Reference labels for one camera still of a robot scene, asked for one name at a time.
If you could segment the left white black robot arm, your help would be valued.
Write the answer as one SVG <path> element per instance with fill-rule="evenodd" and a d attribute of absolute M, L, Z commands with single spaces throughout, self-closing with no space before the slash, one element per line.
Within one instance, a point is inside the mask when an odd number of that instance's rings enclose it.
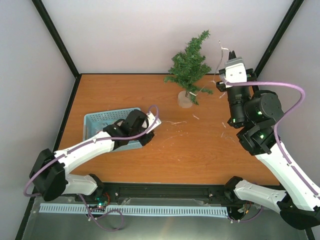
<path fill-rule="evenodd" d="M 42 150 L 29 174 L 36 195 L 49 202 L 62 195 L 85 195 L 99 201 L 104 195 L 103 182 L 93 173 L 75 175 L 73 170 L 100 155 L 138 141 L 142 146 L 154 137 L 161 124 L 158 114 L 132 110 L 128 116 L 108 124 L 91 138 L 63 150 Z"/>

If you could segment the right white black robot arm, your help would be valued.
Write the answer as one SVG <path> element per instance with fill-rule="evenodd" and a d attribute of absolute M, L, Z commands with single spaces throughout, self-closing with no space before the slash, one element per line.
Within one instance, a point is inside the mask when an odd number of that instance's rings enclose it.
<path fill-rule="evenodd" d="M 216 88 L 227 95 L 228 125 L 237 129 L 240 145 L 263 163 L 282 185 L 276 190 L 234 176 L 224 186 L 226 199 L 252 202 L 273 210 L 291 227 L 305 230 L 320 224 L 320 189 L 286 150 L 278 135 L 280 121 L 288 115 L 278 95 L 261 90 L 252 69 L 234 51 L 218 71 Z"/>

